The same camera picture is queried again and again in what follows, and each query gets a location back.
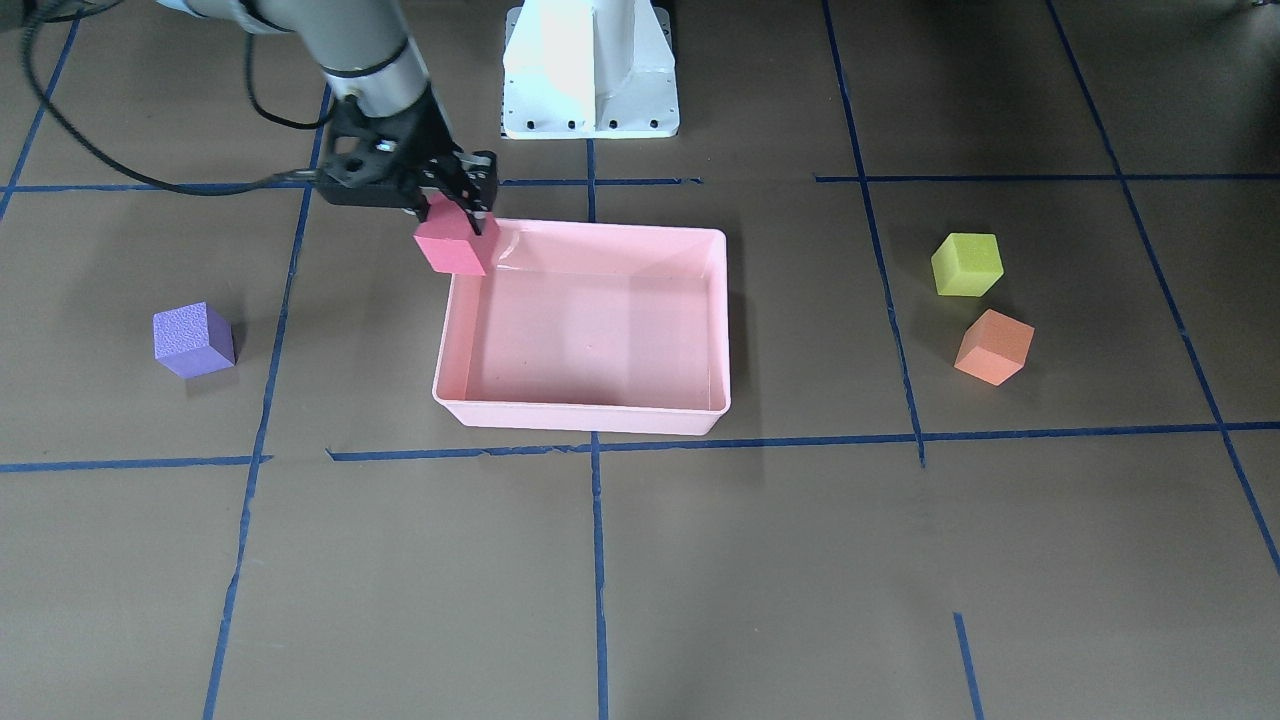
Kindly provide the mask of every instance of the cube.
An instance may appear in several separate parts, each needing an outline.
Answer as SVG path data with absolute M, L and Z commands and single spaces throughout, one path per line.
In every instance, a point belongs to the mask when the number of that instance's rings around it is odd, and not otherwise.
M 180 378 L 236 365 L 232 327 L 205 302 L 156 313 L 151 334 L 156 360 Z
M 1004 274 L 993 234 L 954 232 L 933 254 L 938 295 L 982 297 Z
M 484 275 L 498 236 L 498 220 L 489 217 L 484 234 L 476 237 L 467 214 L 442 193 L 431 197 L 426 222 L 413 232 L 431 269 L 456 275 Z
M 964 333 L 956 369 L 998 386 L 1027 364 L 1034 333 L 1025 323 L 987 310 Z

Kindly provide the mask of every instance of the cable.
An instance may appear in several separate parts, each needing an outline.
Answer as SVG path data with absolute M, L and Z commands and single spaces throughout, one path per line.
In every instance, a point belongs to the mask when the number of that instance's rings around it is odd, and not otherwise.
M 93 3 L 86 1 L 84 3 L 84 8 L 82 8 L 79 10 L 76 10 L 74 13 L 70 13 L 70 14 L 67 14 L 67 15 L 58 15 L 56 18 L 49 18 L 47 20 L 45 20 L 45 23 L 47 23 L 47 24 L 52 24 L 52 23 L 69 23 L 69 22 L 76 20 L 76 19 L 92 18 L 93 15 L 101 15 L 102 13 L 110 10 L 111 8 L 119 5 L 120 3 L 124 3 L 124 0 L 113 0 L 111 3 L 108 3 L 105 5 L 96 5 Z
M 244 92 L 248 94 L 248 101 L 253 105 L 253 110 L 259 115 L 271 120 L 275 124 L 284 126 L 293 129 L 316 129 L 329 122 L 333 118 L 333 105 L 329 105 L 329 110 L 325 111 L 324 117 L 314 123 L 300 123 L 297 120 L 291 120 L 288 118 L 282 118 L 275 113 L 271 113 L 266 108 L 262 108 L 257 102 L 257 94 L 253 92 L 253 33 L 244 33 Z
M 76 140 L 76 142 L 78 142 L 82 147 L 84 147 L 84 150 L 88 150 L 91 155 L 101 160 L 106 167 L 111 168 L 113 170 L 123 176 L 133 178 L 141 183 L 157 187 L 160 190 L 168 190 L 169 192 L 177 192 L 179 195 L 196 195 L 200 197 L 220 197 L 225 195 L 239 195 L 242 192 L 250 192 L 252 190 L 264 188 L 278 182 L 311 181 L 315 178 L 314 169 L 301 168 L 296 170 L 275 173 L 273 176 L 268 176 L 265 178 L 253 182 L 239 183 L 228 187 L 216 187 L 216 188 L 191 187 L 186 184 L 165 182 L 161 179 L 156 179 L 151 176 L 142 174 L 134 170 L 133 168 L 118 163 L 110 155 L 100 150 L 96 145 L 90 142 L 87 137 L 81 135 L 81 132 L 76 129 L 76 126 L 73 126 L 70 120 L 68 120 L 67 117 L 63 115 L 63 111 L 59 110 L 56 105 L 54 105 L 54 101 L 49 99 L 47 91 L 42 85 L 40 85 L 40 79 L 36 78 L 35 61 L 32 60 L 35 55 L 33 50 L 36 47 L 36 37 L 40 35 L 40 29 L 45 26 L 49 18 L 56 17 L 56 13 L 61 10 L 70 1 L 72 0 L 51 0 L 49 4 L 36 10 L 36 14 L 23 27 L 22 70 L 23 74 L 27 76 L 27 85 L 29 85 L 31 88 L 36 92 L 36 97 L 40 99 L 40 104 L 45 109 L 45 111 L 52 115 L 54 119 L 58 120 L 58 124 L 63 126 L 63 129 L 65 129 L 72 136 L 72 138 Z

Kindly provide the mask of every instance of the yellow-green cube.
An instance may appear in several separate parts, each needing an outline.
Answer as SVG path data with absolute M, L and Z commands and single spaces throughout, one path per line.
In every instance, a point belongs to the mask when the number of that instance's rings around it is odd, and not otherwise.
M 1004 274 L 993 234 L 954 232 L 933 254 L 933 282 L 938 295 L 982 297 Z

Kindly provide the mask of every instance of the orange cube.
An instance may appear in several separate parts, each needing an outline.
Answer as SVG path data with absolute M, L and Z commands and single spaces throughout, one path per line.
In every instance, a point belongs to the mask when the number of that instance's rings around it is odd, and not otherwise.
M 1034 333 L 1025 323 L 987 310 L 964 333 L 956 369 L 998 386 L 1027 364 Z

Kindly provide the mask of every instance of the textured purple block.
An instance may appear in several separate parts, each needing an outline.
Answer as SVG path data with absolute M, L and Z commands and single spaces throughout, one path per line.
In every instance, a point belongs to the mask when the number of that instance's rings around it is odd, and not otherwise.
M 156 360 L 178 377 L 195 378 L 236 364 L 232 327 L 205 302 L 151 318 Z

